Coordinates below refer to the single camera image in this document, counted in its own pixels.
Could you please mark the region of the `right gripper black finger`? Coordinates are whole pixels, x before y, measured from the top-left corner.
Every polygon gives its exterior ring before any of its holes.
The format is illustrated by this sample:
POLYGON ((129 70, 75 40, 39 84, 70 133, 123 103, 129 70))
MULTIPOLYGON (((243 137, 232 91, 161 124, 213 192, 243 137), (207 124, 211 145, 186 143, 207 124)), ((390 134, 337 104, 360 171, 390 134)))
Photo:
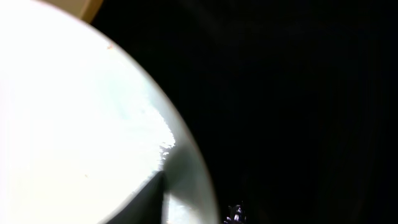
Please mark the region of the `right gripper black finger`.
POLYGON ((164 193, 165 175, 160 171, 106 224, 161 224, 164 193))

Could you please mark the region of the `light blue plate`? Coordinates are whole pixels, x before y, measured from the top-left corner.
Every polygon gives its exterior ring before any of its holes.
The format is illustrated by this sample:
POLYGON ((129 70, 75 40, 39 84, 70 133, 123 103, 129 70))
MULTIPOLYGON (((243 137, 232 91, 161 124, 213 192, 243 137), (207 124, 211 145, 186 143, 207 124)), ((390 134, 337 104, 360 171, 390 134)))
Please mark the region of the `light blue plate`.
POLYGON ((187 125, 153 78, 89 24, 1 2, 1 222, 106 223, 163 171, 162 223, 218 223, 187 125))

